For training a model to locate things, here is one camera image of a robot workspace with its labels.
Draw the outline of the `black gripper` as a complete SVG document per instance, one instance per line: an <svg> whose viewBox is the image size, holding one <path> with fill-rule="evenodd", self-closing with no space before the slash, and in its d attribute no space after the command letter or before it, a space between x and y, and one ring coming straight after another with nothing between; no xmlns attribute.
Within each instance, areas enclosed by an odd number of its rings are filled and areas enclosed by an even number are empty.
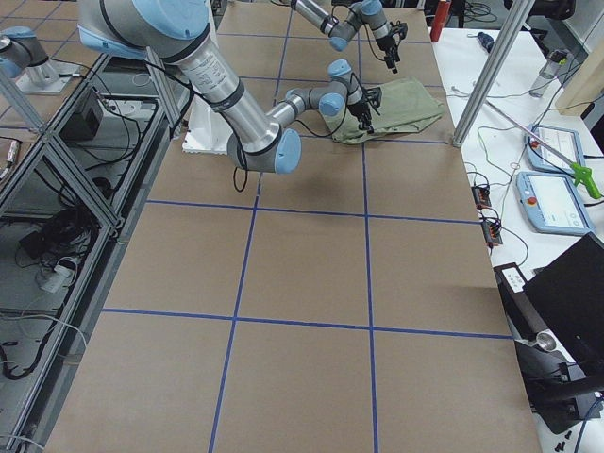
<svg viewBox="0 0 604 453"><path fill-rule="evenodd" d="M378 109L381 105L381 88L374 87L365 89L359 87L347 99L347 107L350 113L359 121L358 130L373 133L372 114L374 111L379 115Z"/></svg>
<svg viewBox="0 0 604 453"><path fill-rule="evenodd" d="M398 46L407 36L408 24L397 21L385 22L377 30L377 44L384 52L384 59L387 60L387 67L394 73L398 73L397 63L400 60Z"/></svg>

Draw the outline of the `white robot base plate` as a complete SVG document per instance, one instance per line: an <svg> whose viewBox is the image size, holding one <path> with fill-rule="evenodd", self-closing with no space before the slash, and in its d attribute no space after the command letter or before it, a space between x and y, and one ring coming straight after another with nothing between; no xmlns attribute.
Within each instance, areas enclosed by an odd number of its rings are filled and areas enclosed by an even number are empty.
<svg viewBox="0 0 604 453"><path fill-rule="evenodd" d="M195 97L188 118L182 149L188 154L226 155L232 129L208 104Z"/></svg>

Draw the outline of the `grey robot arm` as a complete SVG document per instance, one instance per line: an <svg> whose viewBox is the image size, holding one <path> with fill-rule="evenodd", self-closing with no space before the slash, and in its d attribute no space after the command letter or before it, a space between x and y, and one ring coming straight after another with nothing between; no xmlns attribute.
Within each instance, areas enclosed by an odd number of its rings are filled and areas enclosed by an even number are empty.
<svg viewBox="0 0 604 453"><path fill-rule="evenodd" d="M329 13L315 1L278 1L279 5L297 11L303 18L314 25L329 38L329 43L336 51L343 51L355 38L358 32L367 26L373 33L378 48L383 52L382 60L394 74L398 72L396 64L400 61L398 47L407 36L408 25L398 21L390 22L378 0L361 1L349 7L343 21Z"/></svg>
<svg viewBox="0 0 604 453"><path fill-rule="evenodd" d="M243 170L292 172L301 158L301 139L289 125L307 110L337 116L346 109L361 130L374 130L381 92L365 89L345 59L329 64L325 87L294 89L263 111L212 41L202 1L81 1L78 29L82 43L99 53L143 60L153 50L177 66L230 126L227 153Z"/></svg>

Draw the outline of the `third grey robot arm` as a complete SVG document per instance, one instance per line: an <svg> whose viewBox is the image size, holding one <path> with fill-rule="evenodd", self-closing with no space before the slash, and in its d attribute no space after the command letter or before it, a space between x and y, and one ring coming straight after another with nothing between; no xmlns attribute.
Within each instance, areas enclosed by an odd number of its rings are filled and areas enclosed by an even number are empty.
<svg viewBox="0 0 604 453"><path fill-rule="evenodd" d="M27 26L12 26L1 31L1 71L27 94L57 95L63 91L71 73L62 76L34 31Z"/></svg>

